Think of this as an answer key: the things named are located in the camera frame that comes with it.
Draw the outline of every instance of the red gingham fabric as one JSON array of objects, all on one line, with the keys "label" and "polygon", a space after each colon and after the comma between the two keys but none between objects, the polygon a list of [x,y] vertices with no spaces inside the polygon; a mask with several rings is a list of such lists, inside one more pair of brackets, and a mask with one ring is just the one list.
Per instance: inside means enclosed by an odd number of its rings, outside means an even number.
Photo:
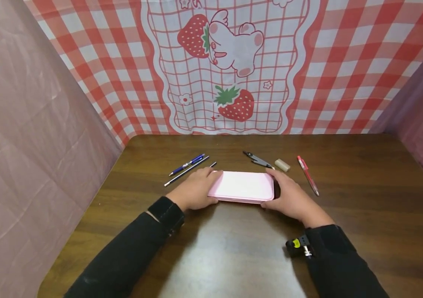
[{"label": "red gingham fabric", "polygon": [[[365,133],[423,61],[423,0],[25,2],[122,145],[136,134]],[[189,19],[223,9],[233,34],[252,22],[264,35],[244,78],[177,46]],[[294,19],[311,25],[288,34]],[[249,90],[252,117],[220,115],[215,85]]]}]

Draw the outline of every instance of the red mechanical pencil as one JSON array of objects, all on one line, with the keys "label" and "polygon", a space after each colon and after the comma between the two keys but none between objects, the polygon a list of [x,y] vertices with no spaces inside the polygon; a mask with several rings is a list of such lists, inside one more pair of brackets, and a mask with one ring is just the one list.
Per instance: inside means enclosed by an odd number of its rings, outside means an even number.
[{"label": "red mechanical pencil", "polygon": [[312,178],[311,178],[311,174],[309,174],[309,168],[307,167],[306,162],[300,156],[298,156],[298,162],[301,165],[302,170],[306,174],[306,178],[309,181],[309,184],[311,185],[312,190],[315,192],[315,194],[318,197],[319,196],[319,191],[317,189],[317,185],[315,185],[314,180],[312,180]]}]

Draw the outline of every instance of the person's right hand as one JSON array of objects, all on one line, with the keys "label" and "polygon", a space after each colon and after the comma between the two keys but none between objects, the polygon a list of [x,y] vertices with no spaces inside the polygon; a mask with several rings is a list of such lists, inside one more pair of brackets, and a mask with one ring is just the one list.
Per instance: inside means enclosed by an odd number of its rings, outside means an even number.
[{"label": "person's right hand", "polygon": [[281,187],[281,196],[272,201],[261,204],[265,209],[272,209],[301,221],[306,228],[333,225],[330,216],[306,194],[305,191],[283,172],[266,169]]}]

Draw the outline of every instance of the cylindrical eraser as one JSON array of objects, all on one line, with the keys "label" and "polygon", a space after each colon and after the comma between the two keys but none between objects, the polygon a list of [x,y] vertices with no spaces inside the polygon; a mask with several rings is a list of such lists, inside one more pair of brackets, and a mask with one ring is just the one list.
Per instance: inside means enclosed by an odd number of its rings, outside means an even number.
[{"label": "cylindrical eraser", "polygon": [[276,164],[276,166],[283,170],[284,172],[289,171],[289,169],[291,168],[290,165],[288,165],[287,163],[283,162],[282,160],[278,159],[274,162],[274,164]]}]

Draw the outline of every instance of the ballpoint pen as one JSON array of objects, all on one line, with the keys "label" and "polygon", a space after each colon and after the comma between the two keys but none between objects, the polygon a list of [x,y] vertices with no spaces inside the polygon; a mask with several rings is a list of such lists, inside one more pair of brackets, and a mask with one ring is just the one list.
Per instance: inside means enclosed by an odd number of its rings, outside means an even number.
[{"label": "ballpoint pen", "polygon": [[189,162],[183,164],[182,166],[180,166],[178,169],[174,170],[173,172],[170,173],[170,176],[176,175],[176,173],[180,172],[183,169],[186,169],[188,166],[198,162],[199,160],[201,160],[203,158],[203,156],[205,156],[205,154],[200,154],[199,156],[195,157],[194,159],[190,160]]},{"label": "ballpoint pen", "polygon": [[307,167],[306,162],[300,156],[298,156],[298,162],[299,162],[302,170],[306,174],[306,178],[309,181],[309,184],[311,185],[312,190],[315,192],[315,194],[318,197],[319,196],[319,191],[317,189],[317,185],[315,185],[314,180],[312,180],[312,178],[311,178],[311,174],[309,174],[309,168]]},{"label": "ballpoint pen", "polygon": [[167,183],[165,183],[163,186],[167,187],[168,185],[170,185],[172,182],[176,181],[177,179],[179,179],[181,176],[185,175],[186,173],[190,172],[191,170],[193,170],[194,167],[198,166],[200,163],[204,162],[205,160],[207,160],[210,156],[205,156],[203,157],[201,160],[198,161],[198,163],[190,166],[188,169],[184,170],[183,172],[180,173],[180,175],[178,175],[177,177],[171,179],[170,181],[168,181]]}]

